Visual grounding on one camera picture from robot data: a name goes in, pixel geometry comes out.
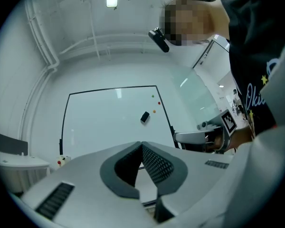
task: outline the whiteboard eraser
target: whiteboard eraser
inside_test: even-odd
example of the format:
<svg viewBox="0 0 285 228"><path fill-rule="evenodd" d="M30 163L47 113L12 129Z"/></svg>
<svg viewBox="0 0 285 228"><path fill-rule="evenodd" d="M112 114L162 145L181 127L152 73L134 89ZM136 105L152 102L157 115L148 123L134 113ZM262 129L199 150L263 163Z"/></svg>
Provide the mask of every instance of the whiteboard eraser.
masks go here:
<svg viewBox="0 0 285 228"><path fill-rule="evenodd" d="M146 120L147 120L147 118L149 117L149 113L148 112L145 112L143 115L142 115L142 117L141 117L141 121L143 122L143 123L145 123L146 122Z"/></svg>

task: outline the star print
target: star print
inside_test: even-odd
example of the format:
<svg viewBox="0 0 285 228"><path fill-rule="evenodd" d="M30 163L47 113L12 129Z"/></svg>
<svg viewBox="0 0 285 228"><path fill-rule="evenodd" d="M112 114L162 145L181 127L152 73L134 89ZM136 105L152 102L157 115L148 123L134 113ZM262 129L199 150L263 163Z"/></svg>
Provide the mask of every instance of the star print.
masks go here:
<svg viewBox="0 0 285 228"><path fill-rule="evenodd" d="M253 118L253 112L252 112L252 110L250 110L249 115L250 115L250 118L251 118L251 120L252 120L252 118Z"/></svg>
<svg viewBox="0 0 285 228"><path fill-rule="evenodd" d="M268 79L266 79L266 75L263 75L261 80L263 81L263 85L268 81Z"/></svg>

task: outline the dark hair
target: dark hair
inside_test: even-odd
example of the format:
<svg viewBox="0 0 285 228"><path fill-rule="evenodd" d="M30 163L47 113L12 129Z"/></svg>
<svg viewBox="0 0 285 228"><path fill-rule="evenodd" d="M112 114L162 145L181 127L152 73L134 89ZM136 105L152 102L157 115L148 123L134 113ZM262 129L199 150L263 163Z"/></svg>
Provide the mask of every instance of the dark hair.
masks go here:
<svg viewBox="0 0 285 228"><path fill-rule="evenodd" d="M175 26L171 24L171 17L174 14L175 5L172 3L176 0L171 0L170 2L163 4L164 15L160 17L160 27L163 33L166 35L166 38L174 45L181 46L181 35L175 35ZM215 0L196 0L196 1L205 1L205 2L212 2ZM209 43L208 40L203 41L196 41L194 44L202 44L202 43Z"/></svg>

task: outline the whiteboard frame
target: whiteboard frame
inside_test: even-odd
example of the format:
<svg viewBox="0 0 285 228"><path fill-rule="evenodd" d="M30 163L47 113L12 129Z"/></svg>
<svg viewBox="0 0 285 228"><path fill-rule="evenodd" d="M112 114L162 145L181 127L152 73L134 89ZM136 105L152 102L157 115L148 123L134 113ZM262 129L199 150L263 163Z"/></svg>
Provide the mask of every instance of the whiteboard frame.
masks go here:
<svg viewBox="0 0 285 228"><path fill-rule="evenodd" d="M172 136L172 139L173 139L173 142L174 142L174 146L175 148L178 148L179 149L179 146L177 144L177 142L174 141L174 138L173 138L173 135L174 135L174 129L173 129L173 126L171 126L170 124L170 121L169 121L169 118L168 118L168 115L167 115L167 112L166 112L166 109L165 109L165 106L162 102L162 97L161 97L161 94L157 88L157 86L155 85L144 85L144 86L128 86L128 87L116 87L116 88L107 88L107 89L95 89L95 90L88 90L88 91L81 91L81 92L75 92L75 93L71 93L68 95L68 98L67 98L67 102L66 102L66 108L65 108L65 113L63 115L63 122L62 122L62 130L61 130L61 139L59 140L59 154L60 155L63 155L63 128L64 128L64 123L65 123L65 117L66 117L66 113L67 113L67 104L68 104L68 101L70 99L70 97L72 95L77 95L77 94L83 94L83 93L89 93L89 92L94 92L94 91L104 91L104 90L112 90L112 89L127 89L127 88L146 88L146 87L155 87L156 90L157 90L157 93L158 93L158 96L160 97L160 101L161 101L161 104L162 104L162 107L163 107L163 110L165 112L165 115L166 115L166 118L167 118L167 122L168 122L168 125L169 125L169 129L171 131L171 136Z"/></svg>

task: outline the neck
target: neck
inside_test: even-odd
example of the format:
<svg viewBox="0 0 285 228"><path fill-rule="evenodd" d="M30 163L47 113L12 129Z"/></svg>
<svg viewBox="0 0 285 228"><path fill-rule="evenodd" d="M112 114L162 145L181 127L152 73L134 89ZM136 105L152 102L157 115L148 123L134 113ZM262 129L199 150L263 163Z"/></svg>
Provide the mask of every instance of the neck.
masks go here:
<svg viewBox="0 0 285 228"><path fill-rule="evenodd" d="M223 7L221 0L209 2L208 10L214 26L213 34L217 34L229 39L230 19Z"/></svg>

